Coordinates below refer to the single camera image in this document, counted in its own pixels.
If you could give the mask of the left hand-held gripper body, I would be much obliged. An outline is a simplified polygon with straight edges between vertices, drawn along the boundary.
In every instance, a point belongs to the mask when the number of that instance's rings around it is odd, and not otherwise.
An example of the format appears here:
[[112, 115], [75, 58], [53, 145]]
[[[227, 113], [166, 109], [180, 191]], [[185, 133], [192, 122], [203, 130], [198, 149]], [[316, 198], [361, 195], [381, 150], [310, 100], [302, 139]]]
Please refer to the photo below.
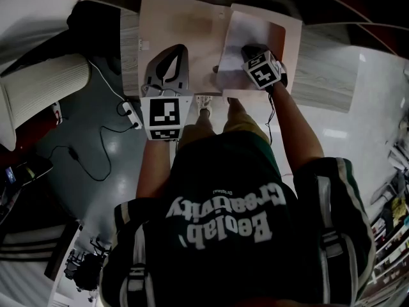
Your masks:
[[[181, 138], [187, 115], [194, 97], [187, 82], [162, 82], [156, 76], [159, 58], [154, 57], [147, 65], [141, 86], [141, 111], [147, 138], [151, 141], [174, 141]], [[172, 77], [176, 59], [164, 78]]]

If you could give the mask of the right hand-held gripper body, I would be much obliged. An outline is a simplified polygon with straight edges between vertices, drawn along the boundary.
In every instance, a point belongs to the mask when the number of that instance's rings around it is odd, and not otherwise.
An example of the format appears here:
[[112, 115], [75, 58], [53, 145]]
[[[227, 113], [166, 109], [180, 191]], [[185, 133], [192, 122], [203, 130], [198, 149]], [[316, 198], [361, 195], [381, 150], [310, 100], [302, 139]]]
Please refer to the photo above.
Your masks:
[[259, 90], [267, 90], [281, 82], [286, 88], [288, 75], [285, 65], [262, 44], [248, 44], [242, 47], [242, 69]]

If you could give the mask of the white A4 paper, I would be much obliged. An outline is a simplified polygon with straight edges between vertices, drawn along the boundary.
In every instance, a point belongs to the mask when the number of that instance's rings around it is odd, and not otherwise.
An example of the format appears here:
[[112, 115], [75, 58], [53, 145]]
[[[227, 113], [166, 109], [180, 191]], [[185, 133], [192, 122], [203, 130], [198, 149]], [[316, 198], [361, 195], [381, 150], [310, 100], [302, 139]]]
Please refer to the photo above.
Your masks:
[[268, 44], [270, 23], [246, 13], [233, 12], [215, 83], [220, 90], [255, 90], [243, 65], [249, 58], [242, 48], [252, 44]]

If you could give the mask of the person's left forearm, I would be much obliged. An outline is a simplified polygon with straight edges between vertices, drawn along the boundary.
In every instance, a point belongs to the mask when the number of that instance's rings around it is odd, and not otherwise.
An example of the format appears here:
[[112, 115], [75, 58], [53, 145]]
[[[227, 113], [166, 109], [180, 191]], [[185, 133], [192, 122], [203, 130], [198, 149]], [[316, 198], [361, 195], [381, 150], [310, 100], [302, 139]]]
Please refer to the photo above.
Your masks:
[[147, 140], [136, 198], [159, 198], [163, 195], [171, 174], [170, 143]]

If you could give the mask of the person's right forearm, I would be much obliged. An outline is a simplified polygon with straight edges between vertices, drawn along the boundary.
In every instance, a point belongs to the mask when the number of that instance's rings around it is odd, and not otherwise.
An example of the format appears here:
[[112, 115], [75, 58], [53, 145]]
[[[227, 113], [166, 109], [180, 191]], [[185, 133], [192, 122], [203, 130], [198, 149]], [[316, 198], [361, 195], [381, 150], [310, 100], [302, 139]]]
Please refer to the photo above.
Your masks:
[[323, 158], [316, 134], [281, 82], [274, 84], [272, 100], [291, 171], [296, 173], [305, 164]]

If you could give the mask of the white power strip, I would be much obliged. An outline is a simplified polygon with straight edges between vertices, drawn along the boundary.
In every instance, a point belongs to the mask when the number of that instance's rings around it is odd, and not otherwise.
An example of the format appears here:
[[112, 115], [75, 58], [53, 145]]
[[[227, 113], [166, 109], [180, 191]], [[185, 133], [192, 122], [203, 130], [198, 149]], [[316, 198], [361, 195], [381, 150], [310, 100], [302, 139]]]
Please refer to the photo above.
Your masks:
[[142, 129], [143, 127], [142, 121], [137, 115], [133, 105], [130, 102], [123, 102], [122, 107], [125, 111], [125, 115], [129, 118], [133, 128], [137, 130]]

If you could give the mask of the person's left leg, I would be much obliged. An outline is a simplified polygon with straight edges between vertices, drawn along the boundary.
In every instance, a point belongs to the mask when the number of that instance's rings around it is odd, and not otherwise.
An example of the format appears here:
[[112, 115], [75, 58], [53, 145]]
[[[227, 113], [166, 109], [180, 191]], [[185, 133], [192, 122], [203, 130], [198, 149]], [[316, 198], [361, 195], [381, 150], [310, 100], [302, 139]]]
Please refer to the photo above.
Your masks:
[[195, 126], [205, 132], [213, 132], [213, 126], [210, 122], [210, 112], [208, 109], [200, 109]]

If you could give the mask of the person's leg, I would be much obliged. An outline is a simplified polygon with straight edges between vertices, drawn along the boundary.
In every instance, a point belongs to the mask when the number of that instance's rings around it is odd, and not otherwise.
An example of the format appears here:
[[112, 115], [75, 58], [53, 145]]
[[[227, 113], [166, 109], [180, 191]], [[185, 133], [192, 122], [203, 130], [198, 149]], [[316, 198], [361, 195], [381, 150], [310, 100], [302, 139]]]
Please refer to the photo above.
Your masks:
[[248, 121], [252, 118], [248, 115], [245, 108], [237, 98], [228, 98], [228, 120], [229, 121]]
[[195, 126], [205, 132], [213, 132], [213, 126], [210, 122], [210, 112], [208, 109], [200, 109]]

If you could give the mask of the person's left white shoe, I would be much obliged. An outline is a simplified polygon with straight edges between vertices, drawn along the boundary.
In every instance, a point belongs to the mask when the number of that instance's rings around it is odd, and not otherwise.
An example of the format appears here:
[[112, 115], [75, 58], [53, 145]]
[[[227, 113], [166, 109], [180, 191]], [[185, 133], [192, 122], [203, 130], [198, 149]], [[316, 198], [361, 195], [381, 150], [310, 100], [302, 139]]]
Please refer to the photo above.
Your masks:
[[197, 113], [201, 114], [202, 110], [207, 110], [209, 116], [212, 115], [212, 96], [209, 95], [196, 95]]

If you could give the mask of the person's right leg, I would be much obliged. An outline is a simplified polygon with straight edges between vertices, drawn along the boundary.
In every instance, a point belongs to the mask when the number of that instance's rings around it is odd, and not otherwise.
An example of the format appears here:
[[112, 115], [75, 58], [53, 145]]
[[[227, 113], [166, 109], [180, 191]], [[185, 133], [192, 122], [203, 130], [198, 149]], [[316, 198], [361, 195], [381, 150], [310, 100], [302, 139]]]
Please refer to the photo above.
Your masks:
[[248, 121], [252, 118], [248, 115], [245, 108], [237, 98], [228, 98], [228, 120], [229, 121]]

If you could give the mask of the khaki shorts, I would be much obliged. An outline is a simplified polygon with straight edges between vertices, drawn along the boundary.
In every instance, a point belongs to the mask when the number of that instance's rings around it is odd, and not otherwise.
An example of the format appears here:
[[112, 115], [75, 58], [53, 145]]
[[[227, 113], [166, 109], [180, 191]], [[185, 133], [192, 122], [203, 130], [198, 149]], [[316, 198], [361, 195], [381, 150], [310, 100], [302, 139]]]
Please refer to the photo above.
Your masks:
[[[262, 139], [264, 139], [267, 143], [270, 142], [267, 135], [260, 129], [258, 124], [253, 119], [248, 120], [248, 121], [229, 121], [227, 120], [222, 133], [225, 134], [228, 132], [236, 132], [236, 131], [251, 132], [251, 133], [258, 135]], [[196, 127], [195, 124], [186, 125], [183, 129], [181, 139], [179, 140], [178, 148], [181, 149], [183, 146], [189, 143], [193, 143], [197, 140], [209, 138], [212, 136], [216, 136], [216, 133], [214, 131], [205, 132], [204, 130], [201, 130], [198, 127]]]

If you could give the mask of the black bag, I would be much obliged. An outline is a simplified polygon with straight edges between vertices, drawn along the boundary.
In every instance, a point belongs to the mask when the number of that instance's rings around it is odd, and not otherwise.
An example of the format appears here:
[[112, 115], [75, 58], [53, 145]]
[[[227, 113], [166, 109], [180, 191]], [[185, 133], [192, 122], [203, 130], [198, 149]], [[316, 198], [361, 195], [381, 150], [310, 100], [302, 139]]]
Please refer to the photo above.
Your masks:
[[66, 21], [80, 53], [104, 58], [115, 75], [121, 74], [120, 16], [121, 10], [117, 7], [80, 1]]

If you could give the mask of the red cylinder with white label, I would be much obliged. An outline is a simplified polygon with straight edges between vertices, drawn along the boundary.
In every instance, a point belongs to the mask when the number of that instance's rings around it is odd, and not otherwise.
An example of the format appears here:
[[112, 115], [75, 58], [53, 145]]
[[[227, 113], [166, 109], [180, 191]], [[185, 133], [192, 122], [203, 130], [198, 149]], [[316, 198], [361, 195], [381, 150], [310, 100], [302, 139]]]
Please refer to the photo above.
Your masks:
[[12, 130], [11, 134], [0, 129], [0, 145], [9, 151], [27, 150], [62, 122], [60, 103], [55, 102]]

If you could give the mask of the black device with green accent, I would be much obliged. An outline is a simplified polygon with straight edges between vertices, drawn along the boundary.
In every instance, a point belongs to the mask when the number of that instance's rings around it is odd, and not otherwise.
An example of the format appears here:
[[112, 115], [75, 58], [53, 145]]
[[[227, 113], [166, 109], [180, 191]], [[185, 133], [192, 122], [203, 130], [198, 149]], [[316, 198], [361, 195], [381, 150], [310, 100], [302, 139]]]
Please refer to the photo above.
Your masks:
[[44, 157], [34, 156], [18, 165], [0, 171], [0, 191], [20, 189], [44, 176], [53, 168], [52, 162]]

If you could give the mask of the dark green printed t-shirt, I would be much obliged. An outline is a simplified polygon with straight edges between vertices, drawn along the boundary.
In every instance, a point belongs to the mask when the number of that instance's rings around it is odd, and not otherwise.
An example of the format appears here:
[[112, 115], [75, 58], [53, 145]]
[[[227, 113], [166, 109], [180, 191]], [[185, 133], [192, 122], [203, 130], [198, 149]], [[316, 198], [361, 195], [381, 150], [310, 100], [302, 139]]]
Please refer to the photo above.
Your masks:
[[376, 250], [351, 162], [317, 159], [293, 181], [282, 181], [270, 146], [251, 132], [182, 147], [161, 197], [115, 208], [103, 303], [354, 305]]

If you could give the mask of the white cluttered side table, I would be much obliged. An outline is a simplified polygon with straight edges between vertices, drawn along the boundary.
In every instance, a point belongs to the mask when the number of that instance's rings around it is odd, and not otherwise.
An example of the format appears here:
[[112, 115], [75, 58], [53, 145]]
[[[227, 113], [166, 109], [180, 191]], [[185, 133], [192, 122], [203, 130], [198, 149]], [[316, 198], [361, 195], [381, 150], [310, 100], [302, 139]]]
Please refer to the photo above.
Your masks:
[[53, 281], [47, 307], [52, 307], [54, 294], [56, 293], [59, 281], [65, 269], [65, 262], [73, 249], [75, 241], [77, 240], [81, 230], [82, 225], [78, 220], [73, 220], [68, 223], [52, 252], [44, 272], [44, 275]]

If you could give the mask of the white shelf with colourful items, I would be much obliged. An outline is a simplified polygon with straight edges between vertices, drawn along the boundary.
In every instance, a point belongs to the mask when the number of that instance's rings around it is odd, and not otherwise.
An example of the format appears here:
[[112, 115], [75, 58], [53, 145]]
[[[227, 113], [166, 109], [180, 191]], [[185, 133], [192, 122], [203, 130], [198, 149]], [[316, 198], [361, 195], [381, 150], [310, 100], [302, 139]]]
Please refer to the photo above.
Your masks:
[[371, 223], [374, 269], [363, 295], [369, 306], [386, 301], [409, 277], [409, 148], [402, 140], [389, 146], [388, 161], [396, 172], [371, 199], [378, 212]]

